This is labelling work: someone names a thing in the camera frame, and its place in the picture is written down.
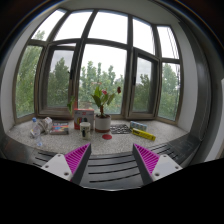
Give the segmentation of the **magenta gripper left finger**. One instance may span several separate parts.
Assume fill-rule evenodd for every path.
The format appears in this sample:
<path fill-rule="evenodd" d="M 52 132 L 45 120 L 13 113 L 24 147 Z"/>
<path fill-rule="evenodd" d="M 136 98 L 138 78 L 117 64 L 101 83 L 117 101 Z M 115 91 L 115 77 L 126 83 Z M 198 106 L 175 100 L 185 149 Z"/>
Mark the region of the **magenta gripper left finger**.
<path fill-rule="evenodd" d="M 90 154 L 91 144 L 87 143 L 65 155 L 56 154 L 42 169 L 79 185 Z"/>

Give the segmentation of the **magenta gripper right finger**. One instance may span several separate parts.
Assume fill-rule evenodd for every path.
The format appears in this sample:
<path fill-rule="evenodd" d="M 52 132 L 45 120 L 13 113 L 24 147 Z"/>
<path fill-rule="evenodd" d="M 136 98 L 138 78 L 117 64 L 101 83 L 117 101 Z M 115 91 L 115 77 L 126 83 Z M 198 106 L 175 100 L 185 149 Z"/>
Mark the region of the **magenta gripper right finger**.
<path fill-rule="evenodd" d="M 132 152 L 145 185 L 182 169 L 167 154 L 158 155 L 137 144 L 133 145 Z"/>

